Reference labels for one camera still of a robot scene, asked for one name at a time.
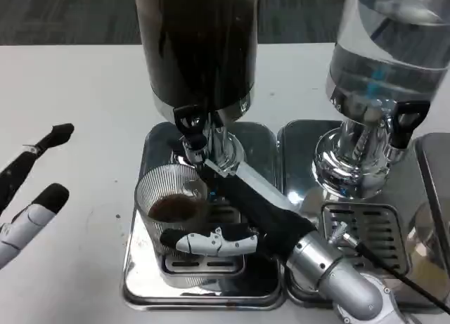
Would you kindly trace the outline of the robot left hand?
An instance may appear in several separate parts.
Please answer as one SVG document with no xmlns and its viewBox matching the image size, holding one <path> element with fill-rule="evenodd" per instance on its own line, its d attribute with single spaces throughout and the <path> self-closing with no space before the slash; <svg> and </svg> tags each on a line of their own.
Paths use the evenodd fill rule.
<svg viewBox="0 0 450 324">
<path fill-rule="evenodd" d="M 24 184 L 36 161 L 50 148 L 70 140 L 75 127 L 71 123 L 52 127 L 34 145 L 24 145 L 17 156 L 1 168 L 1 211 L 4 211 Z M 11 221 L 1 224 L 1 267 L 13 261 L 66 205 L 69 190 L 59 183 L 47 186 Z"/>
</svg>

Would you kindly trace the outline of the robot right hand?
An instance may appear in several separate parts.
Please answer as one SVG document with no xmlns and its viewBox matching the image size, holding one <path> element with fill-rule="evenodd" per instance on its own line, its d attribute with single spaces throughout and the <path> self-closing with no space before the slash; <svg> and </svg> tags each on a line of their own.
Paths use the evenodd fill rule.
<svg viewBox="0 0 450 324">
<path fill-rule="evenodd" d="M 164 230 L 160 242 L 173 250 L 209 257 L 266 252 L 286 261 L 297 243 L 316 230 L 296 206 L 246 162 L 223 171 L 210 160 L 197 168 L 207 187 L 225 197 L 248 221 L 198 231 Z"/>
</svg>

